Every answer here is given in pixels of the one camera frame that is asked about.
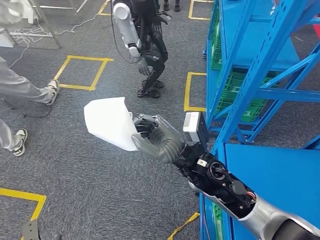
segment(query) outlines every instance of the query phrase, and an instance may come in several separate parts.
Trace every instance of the humanoid robot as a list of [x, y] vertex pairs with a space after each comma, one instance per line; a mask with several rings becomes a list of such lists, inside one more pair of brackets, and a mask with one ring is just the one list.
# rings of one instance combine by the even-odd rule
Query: humanoid robot
[[160, 92], [152, 88], [164, 87], [158, 78], [168, 59], [162, 28], [162, 23], [168, 25], [168, 22], [162, 15], [171, 17], [165, 11], [159, 12], [158, 0], [112, 0], [112, 6], [125, 46], [137, 63], [139, 72], [146, 76], [137, 96], [159, 98]]
[[208, 133], [202, 113], [189, 112], [186, 116], [183, 131], [193, 144], [184, 142], [159, 115], [140, 115], [134, 123], [139, 134], [131, 139], [138, 150], [175, 165], [192, 189], [242, 223], [258, 240], [320, 240], [318, 228], [263, 200], [207, 152]]

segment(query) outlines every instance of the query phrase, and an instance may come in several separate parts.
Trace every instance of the gray carpet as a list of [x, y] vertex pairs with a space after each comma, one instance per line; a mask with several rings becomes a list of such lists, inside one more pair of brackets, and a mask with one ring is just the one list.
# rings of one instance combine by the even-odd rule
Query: gray carpet
[[[51, 4], [51, 0], [40, 1]], [[88, 1], [81, 19], [90, 19], [103, 0]], [[61, 6], [60, 2], [54, 4]], [[0, 187], [46, 195], [38, 217], [42, 239], [51, 240], [57, 232], [63, 240], [165, 240], [198, 210], [198, 202], [177, 169], [150, 160], [139, 152], [119, 150], [87, 132], [83, 107], [91, 100], [125, 96], [131, 112], [161, 114], [182, 130], [185, 113], [183, 99], [188, 72], [205, 72], [202, 48], [208, 21], [188, 19], [189, 2], [181, 2], [178, 13], [164, 26], [164, 39], [169, 52], [165, 71], [160, 77], [165, 88], [158, 100], [140, 99], [136, 92], [143, 80], [134, 65], [119, 56], [112, 37], [109, 16], [76, 28], [76, 33], [59, 35], [63, 48], [52, 39], [32, 43], [13, 69], [38, 87], [54, 77], [66, 55], [112, 58], [97, 82], [95, 91], [62, 88], [52, 111], [46, 118], [23, 117], [48, 111], [23, 99], [9, 98], [17, 110], [11, 111], [0, 102], [0, 116], [16, 131], [26, 128], [29, 138], [25, 155], [19, 158], [0, 149]], [[207, 3], [196, 3], [193, 17], [208, 17]], [[72, 11], [46, 10], [54, 31], [69, 30], [77, 19]], [[25, 22], [14, 26], [28, 26]], [[120, 51], [128, 53], [122, 43]], [[309, 27], [292, 38], [300, 56], [314, 46], [317, 37]], [[10, 65], [20, 57], [23, 43], [13, 49], [0, 48], [0, 56]], [[60, 77], [61, 83], [89, 86], [99, 63], [72, 60]], [[319, 73], [310, 74], [302, 87], [319, 88]], [[205, 82], [192, 78], [190, 105], [205, 104]], [[318, 105], [286, 103], [257, 138], [257, 144], [300, 147], [320, 132]], [[22, 224], [30, 218], [35, 202], [8, 197], [0, 198], [0, 239], [15, 240]], [[174, 240], [197, 240], [199, 222], [195, 220], [179, 232]]]

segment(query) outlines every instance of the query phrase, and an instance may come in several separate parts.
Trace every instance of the white plastic bag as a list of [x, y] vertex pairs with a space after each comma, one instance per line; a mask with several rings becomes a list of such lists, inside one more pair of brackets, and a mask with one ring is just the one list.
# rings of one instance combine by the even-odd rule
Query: white plastic bag
[[93, 100], [85, 106], [88, 131], [126, 151], [137, 151], [131, 136], [137, 134], [125, 97]]

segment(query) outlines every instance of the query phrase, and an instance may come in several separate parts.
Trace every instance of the shoe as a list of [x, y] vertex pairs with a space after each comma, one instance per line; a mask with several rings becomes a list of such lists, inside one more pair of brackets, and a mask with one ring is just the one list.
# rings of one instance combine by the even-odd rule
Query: shoe
[[180, 2], [176, 1], [174, 10], [174, 12], [180, 12], [181, 10]]
[[165, 2], [163, 4], [163, 10], [165, 10], [165, 11], [169, 11], [169, 10], [170, 10], [170, 8], [169, 8], [169, 2], [165, 1]]
[[58, 80], [51, 80], [48, 86], [52, 90], [53, 96], [51, 99], [50, 99], [49, 102], [46, 103], [46, 105], [51, 106], [54, 103], [59, 91], [60, 90], [60, 84], [58, 82]]
[[17, 147], [16, 149], [14, 149], [12, 151], [12, 153], [16, 157], [20, 157], [20, 156], [24, 154], [25, 151], [26, 151], [25, 143], [26, 143], [26, 140], [28, 138], [28, 131], [26, 131], [24, 128], [22, 128], [22, 129], [17, 131], [16, 133], [16, 135], [20, 137], [20, 144], [18, 147]]

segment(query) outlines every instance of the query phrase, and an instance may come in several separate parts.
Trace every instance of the black sneaker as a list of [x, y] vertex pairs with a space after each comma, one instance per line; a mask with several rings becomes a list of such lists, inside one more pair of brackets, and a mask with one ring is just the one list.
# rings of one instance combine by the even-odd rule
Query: black sneaker
[[16, 157], [20, 157], [24, 154], [26, 151], [25, 143], [26, 143], [26, 140], [28, 138], [28, 132], [26, 129], [22, 128], [17, 131], [16, 135], [20, 138], [20, 143], [18, 147], [13, 150], [12, 153]]

